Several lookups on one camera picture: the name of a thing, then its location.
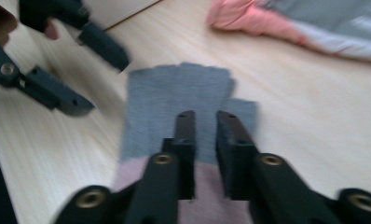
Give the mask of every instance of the pink fabric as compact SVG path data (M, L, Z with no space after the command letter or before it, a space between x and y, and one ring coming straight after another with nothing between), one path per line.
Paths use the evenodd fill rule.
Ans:
M286 18L266 10L255 0L212 0L206 22L223 30L242 30L250 35L271 35L304 45L306 38Z
M114 190L127 187L142 177L147 158L129 160L119 165ZM179 202L180 224L252 223L247 202L234 202L224 197L217 166L196 162L196 195L193 201Z

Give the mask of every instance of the gray towel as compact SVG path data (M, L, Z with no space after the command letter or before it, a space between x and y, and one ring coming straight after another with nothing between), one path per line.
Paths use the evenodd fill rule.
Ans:
M160 152L163 138L173 137L176 115L196 113L197 160L216 163L216 112L237 115L249 133L256 105L228 99L234 80L226 69L193 63L160 65L130 73L121 161Z

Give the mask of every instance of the light wood surface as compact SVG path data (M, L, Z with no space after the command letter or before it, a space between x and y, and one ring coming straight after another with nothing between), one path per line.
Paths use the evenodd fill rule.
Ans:
M13 12L16 3L0 0ZM282 155L329 197L343 188L371 191L371 63L212 30L204 24L209 4L161 1L111 29L133 59L121 74L60 24L57 41L21 25L12 33L6 51L22 71L39 64L97 106L86 117L69 118L0 88L0 162L20 223L50 223L73 192L112 185L127 75L164 63L229 69L237 81L234 97L259 104L254 140L262 151Z

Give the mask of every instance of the wooden floor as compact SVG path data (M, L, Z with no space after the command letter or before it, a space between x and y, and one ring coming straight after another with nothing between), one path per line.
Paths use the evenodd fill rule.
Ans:
M14 13L17 2L0 0ZM229 69L237 80L234 97L259 104L254 140L262 151L282 155L327 196L350 187L371 191L371 63L212 30L204 23L209 4L161 1L110 29L132 57L121 74L60 24L57 41L22 25L12 33L6 51L22 71L38 64L97 106L69 118L0 88L0 162L20 223L49 223L73 192L112 185L127 75L164 63Z

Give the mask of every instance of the gray fabric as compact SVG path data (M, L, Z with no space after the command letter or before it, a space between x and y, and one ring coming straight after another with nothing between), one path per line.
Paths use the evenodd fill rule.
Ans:
M265 7L336 34L371 40L371 0L269 0Z
M254 127L255 104L227 98L234 86L226 69L192 63L161 65L131 72L121 161L157 153L173 137L176 115L196 113L197 158L215 163L215 113L226 109Z

